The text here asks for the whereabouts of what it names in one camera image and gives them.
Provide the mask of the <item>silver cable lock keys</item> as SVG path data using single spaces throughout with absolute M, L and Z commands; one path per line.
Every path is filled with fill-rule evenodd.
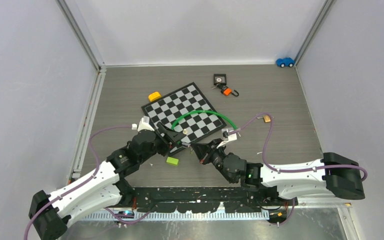
M 182 142 L 181 147 L 188 150 L 190 153 L 192 153 L 194 151 L 191 144 L 188 142 Z

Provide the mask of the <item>green cable lock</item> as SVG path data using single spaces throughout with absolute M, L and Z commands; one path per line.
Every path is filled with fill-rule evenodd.
M 196 143 L 212 134 L 214 134 L 216 131 L 218 130 L 221 130 L 222 128 L 226 127 L 227 124 L 225 123 L 228 122 L 230 124 L 231 127 L 233 127 L 234 130 L 238 130 L 239 128 L 225 115 L 221 114 L 221 113 L 218 113 L 216 111 L 211 111 L 211 110 L 193 110 L 191 112 L 188 112 L 184 115 L 181 115 L 179 118 L 177 118 L 173 123 L 172 123 L 172 126 L 171 126 L 171 129 L 174 130 L 176 125 L 184 118 L 186 118 L 187 116 L 190 116 L 190 115 L 198 115 L 198 114 L 208 114 L 209 116 L 210 115 L 214 115 L 214 116 L 217 116 L 218 118 L 221 118 L 220 122 L 221 122 L 221 125 L 219 126 L 216 126 L 214 129 L 211 129 L 210 131 L 206 132 L 206 133 L 202 133 L 201 135 L 197 136 L 194 140 L 192 140 L 191 137 L 188 137 L 189 138 L 189 143 Z

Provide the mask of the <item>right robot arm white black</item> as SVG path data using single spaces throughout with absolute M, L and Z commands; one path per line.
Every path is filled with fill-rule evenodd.
M 321 159 L 308 162 L 269 165 L 225 153 L 220 138 L 209 143 L 193 143 L 190 147 L 200 164 L 212 164 L 230 184 L 240 184 L 250 192 L 267 189 L 265 198 L 271 205 L 317 194 L 332 194 L 344 200 L 366 197 L 363 182 L 367 171 L 356 161 L 334 152 L 325 152 Z

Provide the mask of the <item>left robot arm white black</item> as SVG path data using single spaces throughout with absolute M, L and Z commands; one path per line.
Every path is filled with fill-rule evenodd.
M 56 240 L 77 221 L 99 209 L 119 204 L 128 207 L 135 191 L 126 177 L 155 155 L 167 156 L 184 143 L 187 130 L 175 130 L 143 117 L 136 135 L 126 145 L 114 150 L 104 161 L 97 161 L 94 170 L 68 185 L 50 193 L 40 190 L 31 199 L 29 222 L 23 239 L 34 228 L 41 240 Z

